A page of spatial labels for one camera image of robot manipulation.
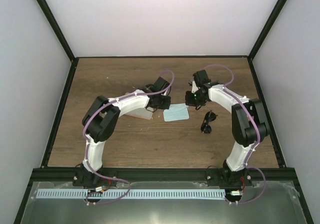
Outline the light blue cleaning cloth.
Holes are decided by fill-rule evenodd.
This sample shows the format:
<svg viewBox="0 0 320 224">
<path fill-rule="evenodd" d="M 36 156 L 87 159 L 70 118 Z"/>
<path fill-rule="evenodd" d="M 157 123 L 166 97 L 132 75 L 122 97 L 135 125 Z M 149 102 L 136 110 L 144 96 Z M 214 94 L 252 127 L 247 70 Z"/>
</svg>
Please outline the light blue cleaning cloth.
<svg viewBox="0 0 320 224">
<path fill-rule="evenodd" d="M 165 122 L 189 119 L 188 106 L 185 103 L 171 104 L 169 109 L 164 110 L 163 118 Z"/>
</svg>

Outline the pink glasses case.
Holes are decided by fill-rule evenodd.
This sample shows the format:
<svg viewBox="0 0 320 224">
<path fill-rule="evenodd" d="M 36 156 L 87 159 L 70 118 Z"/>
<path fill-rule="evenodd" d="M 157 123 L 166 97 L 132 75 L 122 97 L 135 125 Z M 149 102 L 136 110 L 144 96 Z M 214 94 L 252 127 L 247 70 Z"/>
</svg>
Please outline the pink glasses case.
<svg viewBox="0 0 320 224">
<path fill-rule="evenodd" d="M 121 116 L 128 115 L 132 117 L 142 118 L 146 120 L 151 120 L 152 111 L 150 107 L 147 107 L 149 103 L 149 97 L 147 95 L 139 95 L 140 92 L 127 92 L 125 94 L 127 99 L 124 99 L 124 106 L 121 109 Z"/>
</svg>

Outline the black sunglasses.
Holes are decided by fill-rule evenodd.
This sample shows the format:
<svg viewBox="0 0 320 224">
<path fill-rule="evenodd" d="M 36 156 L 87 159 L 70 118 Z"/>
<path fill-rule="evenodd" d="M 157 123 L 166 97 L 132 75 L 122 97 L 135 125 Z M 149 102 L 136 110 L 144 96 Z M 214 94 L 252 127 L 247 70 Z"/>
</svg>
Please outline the black sunglasses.
<svg viewBox="0 0 320 224">
<path fill-rule="evenodd" d="M 205 134 L 210 134 L 212 132 L 212 128 L 209 124 L 210 122 L 215 121 L 216 118 L 217 115 L 212 110 L 208 111 L 200 127 L 201 132 Z"/>
</svg>

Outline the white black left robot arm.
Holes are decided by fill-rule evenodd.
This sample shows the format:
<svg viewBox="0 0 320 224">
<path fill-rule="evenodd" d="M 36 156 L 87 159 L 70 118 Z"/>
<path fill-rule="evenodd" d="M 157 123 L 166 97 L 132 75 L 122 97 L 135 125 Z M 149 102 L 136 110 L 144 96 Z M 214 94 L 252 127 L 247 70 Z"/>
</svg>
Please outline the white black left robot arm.
<svg viewBox="0 0 320 224">
<path fill-rule="evenodd" d="M 155 83 L 145 85 L 132 93 L 120 97 L 98 96 L 82 119 L 83 137 L 86 141 L 84 159 L 75 179 L 81 183 L 98 185 L 102 180 L 99 171 L 106 141 L 113 134 L 118 119 L 136 110 L 167 110 L 171 104 L 169 96 L 173 82 L 158 77 Z"/>
</svg>

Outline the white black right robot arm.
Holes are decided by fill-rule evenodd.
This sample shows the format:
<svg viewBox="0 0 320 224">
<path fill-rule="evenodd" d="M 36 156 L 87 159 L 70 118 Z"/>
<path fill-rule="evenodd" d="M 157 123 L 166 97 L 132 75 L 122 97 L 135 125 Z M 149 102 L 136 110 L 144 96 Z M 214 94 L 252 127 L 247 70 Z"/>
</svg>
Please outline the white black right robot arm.
<svg viewBox="0 0 320 224">
<path fill-rule="evenodd" d="M 231 114 L 235 143 L 220 174 L 225 184 L 234 185 L 244 176 L 244 170 L 256 146 L 270 133 L 262 101 L 240 96 L 223 83 L 211 81 L 205 70 L 195 72 L 189 85 L 191 90 L 185 93 L 186 105 L 199 110 L 206 103 L 215 102 Z"/>
</svg>

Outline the metal front tray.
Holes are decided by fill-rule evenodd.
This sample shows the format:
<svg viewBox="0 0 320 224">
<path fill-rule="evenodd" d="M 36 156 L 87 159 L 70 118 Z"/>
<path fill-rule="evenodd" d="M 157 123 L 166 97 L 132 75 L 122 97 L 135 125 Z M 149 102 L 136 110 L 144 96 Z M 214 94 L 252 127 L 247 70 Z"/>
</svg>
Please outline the metal front tray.
<svg viewBox="0 0 320 224">
<path fill-rule="evenodd" d="M 38 189 L 88 189 L 70 182 L 32 185 L 21 223 L 306 223 L 291 182 L 254 182 L 241 202 L 209 199 L 37 199 Z M 111 189 L 130 190 L 123 183 Z M 132 189 L 219 189 L 199 182 L 136 182 Z"/>
</svg>

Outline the black right table rail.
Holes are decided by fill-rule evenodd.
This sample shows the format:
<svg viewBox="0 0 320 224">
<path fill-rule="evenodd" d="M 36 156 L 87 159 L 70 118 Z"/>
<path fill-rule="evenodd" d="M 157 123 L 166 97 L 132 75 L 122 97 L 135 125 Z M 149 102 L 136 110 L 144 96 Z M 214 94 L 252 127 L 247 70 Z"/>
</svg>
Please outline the black right table rail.
<svg viewBox="0 0 320 224">
<path fill-rule="evenodd" d="M 266 118 L 267 118 L 267 121 L 268 121 L 268 124 L 269 124 L 269 127 L 270 127 L 270 134 L 269 135 L 270 135 L 271 142 L 272 142 L 272 145 L 273 145 L 273 148 L 274 148 L 273 150 L 274 150 L 274 153 L 275 153 L 275 157 L 277 159 L 278 166 L 279 166 L 279 168 L 287 168 L 287 164 L 285 162 L 285 158 L 283 156 L 283 153 L 282 153 L 282 150 L 281 150 L 281 147 L 280 147 L 280 143 L 279 143 L 279 140 L 277 138 L 277 135 L 276 135 L 276 132 L 275 132 L 274 125 L 272 123 L 272 119 L 271 119 L 269 110 L 267 108 L 267 104 L 266 104 L 266 101 L 265 101 L 265 98 L 264 98 L 264 94 L 263 94 L 262 88 L 260 86 L 260 82 L 259 82 L 257 73 L 255 71 L 253 60 L 250 57 L 247 57 L 247 60 L 248 60 L 248 65 L 249 65 L 249 68 L 250 68 L 250 71 L 251 71 L 251 74 L 252 74 L 252 77 L 253 77 L 253 82 L 254 82 L 255 88 L 257 90 L 258 97 L 262 101 L 262 104 L 263 104 L 263 107 L 264 107 L 264 110 L 265 110 L 265 114 L 266 114 Z"/>
</svg>

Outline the black table rail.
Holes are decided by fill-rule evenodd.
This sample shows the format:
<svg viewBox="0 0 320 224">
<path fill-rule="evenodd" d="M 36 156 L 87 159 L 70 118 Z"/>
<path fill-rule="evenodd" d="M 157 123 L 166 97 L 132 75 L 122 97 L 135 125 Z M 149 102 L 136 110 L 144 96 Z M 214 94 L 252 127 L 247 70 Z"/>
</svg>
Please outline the black table rail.
<svg viewBox="0 0 320 224">
<path fill-rule="evenodd" d="M 45 149 L 45 152 L 44 152 L 44 155 L 43 155 L 43 158 L 42 158 L 42 162 L 41 162 L 41 165 L 40 165 L 41 168 L 46 168 L 48 166 L 49 159 L 50 159 L 50 156 L 51 156 L 51 153 L 52 153 L 52 148 L 53 148 L 54 143 L 55 143 L 55 138 L 56 138 L 56 135 L 57 135 L 57 131 L 59 129 L 59 125 L 60 125 L 60 122 L 61 122 L 61 119 L 62 119 L 63 111 L 65 109 L 65 105 L 66 105 L 67 98 L 68 98 L 68 95 L 69 95 L 69 92 L 70 92 L 70 88 L 71 88 L 71 85 L 72 85 L 72 82 L 73 82 L 73 79 L 74 79 L 74 75 L 75 75 L 75 72 L 76 72 L 76 69 L 77 69 L 77 66 L 78 66 L 78 62 L 79 62 L 79 58 L 75 58 L 71 62 L 71 66 L 70 66 L 70 69 L 69 69 L 69 72 L 68 72 L 68 75 L 67 75 L 67 79 L 66 79 L 63 91 L 62 91 L 61 99 L 59 101 L 57 112 L 56 112 L 56 115 L 55 115 L 55 118 L 54 118 L 54 121 L 53 121 L 53 126 L 52 126 L 52 129 L 51 129 L 51 132 L 50 132 L 50 135 L 49 135 L 49 138 L 48 138 L 48 142 L 47 142 L 47 145 L 46 145 L 46 149 Z"/>
<path fill-rule="evenodd" d="M 265 114 L 266 114 L 266 118 L 267 118 L 267 121 L 268 121 L 268 124 L 269 124 L 269 127 L 270 127 L 270 134 L 269 135 L 270 135 L 271 142 L 272 142 L 272 145 L 273 145 L 273 148 L 274 148 L 273 150 L 274 150 L 274 153 L 275 153 L 275 157 L 277 159 L 278 166 L 279 166 L 279 168 L 287 168 L 287 164 L 285 162 L 285 158 L 283 156 L 283 153 L 282 153 L 282 150 L 281 150 L 281 147 L 280 147 L 280 143 L 279 143 L 279 140 L 277 138 L 277 135 L 276 135 L 276 132 L 275 132 L 274 125 L 272 123 L 272 119 L 271 119 L 269 110 L 267 108 L 267 104 L 266 104 L 266 101 L 265 101 L 265 98 L 264 98 L 264 94 L 263 94 L 262 88 L 260 86 L 260 82 L 259 82 L 257 73 L 255 71 L 253 60 L 250 57 L 247 57 L 247 60 L 248 60 L 248 65 L 249 65 L 249 68 L 250 68 L 250 71 L 251 71 L 251 74 L 252 74 L 252 77 L 253 77 L 253 82 L 254 82 L 255 88 L 257 90 L 258 97 L 262 101 L 262 104 L 263 104 L 263 107 L 264 107 L 264 110 L 265 110 Z"/>
</svg>

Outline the black left table rail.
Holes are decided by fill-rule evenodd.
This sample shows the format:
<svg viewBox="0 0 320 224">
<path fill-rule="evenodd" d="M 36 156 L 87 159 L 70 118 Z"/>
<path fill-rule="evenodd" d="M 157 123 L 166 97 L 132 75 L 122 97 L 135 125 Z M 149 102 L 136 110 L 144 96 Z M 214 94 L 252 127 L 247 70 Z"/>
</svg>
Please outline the black left table rail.
<svg viewBox="0 0 320 224">
<path fill-rule="evenodd" d="M 70 69 L 69 69 L 69 72 L 68 72 L 68 75 L 67 75 L 67 79 L 66 79 L 63 91 L 62 91 L 61 99 L 59 101 L 57 112 L 56 112 L 56 115 L 55 115 L 55 118 L 54 118 L 54 121 L 53 121 L 53 126 L 52 126 L 52 129 L 51 129 L 51 132 L 50 132 L 50 135 L 49 135 L 49 138 L 48 138 L 48 142 L 47 142 L 47 145 L 46 145 L 46 149 L 45 149 L 45 152 L 44 152 L 44 155 L 43 155 L 43 158 L 42 158 L 42 162 L 41 162 L 41 165 L 40 165 L 41 168 L 46 168 L 48 166 L 49 159 L 50 159 L 50 156 L 51 156 L 51 153 L 52 153 L 52 148 L 53 148 L 54 143 L 55 143 L 55 138 L 56 138 L 56 135 L 57 135 L 57 131 L 59 129 L 59 125 L 60 125 L 60 122 L 61 122 L 61 119 L 62 119 L 63 111 L 65 109 L 65 105 L 66 105 L 67 98 L 68 98 L 68 95 L 69 95 L 69 92 L 70 92 L 70 88 L 71 88 L 71 85 L 72 85 L 72 82 L 73 82 L 73 79 L 74 79 L 74 75 L 75 75 L 75 72 L 76 72 L 76 69 L 77 69 L 77 66 L 78 66 L 78 62 L 79 62 L 79 58 L 75 58 L 71 62 L 71 66 L 70 66 Z"/>
</svg>

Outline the black right frame post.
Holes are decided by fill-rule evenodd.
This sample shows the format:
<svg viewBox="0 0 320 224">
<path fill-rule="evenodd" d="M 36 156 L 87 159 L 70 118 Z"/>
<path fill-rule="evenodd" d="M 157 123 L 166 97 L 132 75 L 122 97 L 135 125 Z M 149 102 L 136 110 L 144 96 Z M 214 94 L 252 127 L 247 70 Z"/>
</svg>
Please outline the black right frame post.
<svg viewBox="0 0 320 224">
<path fill-rule="evenodd" d="M 271 31 L 274 23 L 276 22 L 278 16 L 280 15 L 283 7 L 287 3 L 288 0 L 277 0 L 275 6 L 273 7 L 265 25 L 262 28 L 262 31 L 260 32 L 256 42 L 253 45 L 253 48 L 251 49 L 248 59 L 249 61 L 253 61 L 257 53 L 259 52 L 261 46 L 263 45 L 265 39 L 267 38 L 269 32 Z"/>
</svg>

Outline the black frame post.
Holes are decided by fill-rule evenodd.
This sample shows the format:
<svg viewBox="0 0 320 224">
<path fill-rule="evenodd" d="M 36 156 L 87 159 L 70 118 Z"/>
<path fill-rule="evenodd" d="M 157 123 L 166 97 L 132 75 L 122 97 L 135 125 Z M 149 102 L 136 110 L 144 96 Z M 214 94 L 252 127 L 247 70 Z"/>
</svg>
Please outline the black frame post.
<svg viewBox="0 0 320 224">
<path fill-rule="evenodd" d="M 262 28 L 262 31 L 260 32 L 256 42 L 253 45 L 253 48 L 251 49 L 248 59 L 249 61 L 253 61 L 257 53 L 259 52 L 261 46 L 263 45 L 265 39 L 267 38 L 269 32 L 271 31 L 274 23 L 276 22 L 278 16 L 280 15 L 283 7 L 287 3 L 288 0 L 277 0 L 275 6 L 273 7 L 265 25 Z"/>
<path fill-rule="evenodd" d="M 58 22 L 56 21 L 48 3 L 46 0 L 36 0 L 36 2 L 38 3 L 40 9 L 42 10 L 45 18 L 47 19 L 49 25 L 51 26 L 54 34 L 56 35 L 60 45 L 62 46 L 64 52 L 66 53 L 67 57 L 69 58 L 69 60 L 71 62 L 73 62 L 76 58 L 58 24 Z"/>
</svg>

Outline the black front mounting rail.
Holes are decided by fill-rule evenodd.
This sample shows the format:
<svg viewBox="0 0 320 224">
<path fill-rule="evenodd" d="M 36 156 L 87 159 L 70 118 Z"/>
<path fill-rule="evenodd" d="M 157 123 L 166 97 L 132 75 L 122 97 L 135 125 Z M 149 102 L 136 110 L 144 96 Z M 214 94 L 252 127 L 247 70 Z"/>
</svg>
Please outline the black front mounting rail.
<svg viewBox="0 0 320 224">
<path fill-rule="evenodd" d="M 151 181 L 189 181 L 206 182 L 208 186 L 231 187 L 241 185 L 223 181 L 221 171 L 217 168 L 102 168 L 100 173 L 111 178 L 133 182 Z M 30 183 L 36 181 L 71 181 L 74 186 L 94 187 L 107 184 L 108 181 L 95 175 L 86 177 L 78 167 L 36 168 L 32 171 Z"/>
</svg>

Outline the black left frame post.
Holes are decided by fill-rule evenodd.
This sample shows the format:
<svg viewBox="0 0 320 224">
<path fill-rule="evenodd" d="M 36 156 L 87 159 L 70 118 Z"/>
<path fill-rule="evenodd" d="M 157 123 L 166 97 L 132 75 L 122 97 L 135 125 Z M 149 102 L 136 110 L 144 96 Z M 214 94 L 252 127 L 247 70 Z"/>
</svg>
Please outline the black left frame post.
<svg viewBox="0 0 320 224">
<path fill-rule="evenodd" d="M 73 62 L 76 58 L 58 24 L 58 22 L 56 21 L 48 3 L 46 0 L 36 0 L 36 2 L 38 3 L 40 9 L 42 10 L 45 18 L 47 19 L 49 25 L 51 26 L 54 34 L 56 35 L 60 45 L 62 46 L 64 52 L 66 53 L 67 57 L 69 58 L 69 60 L 71 62 Z"/>
</svg>

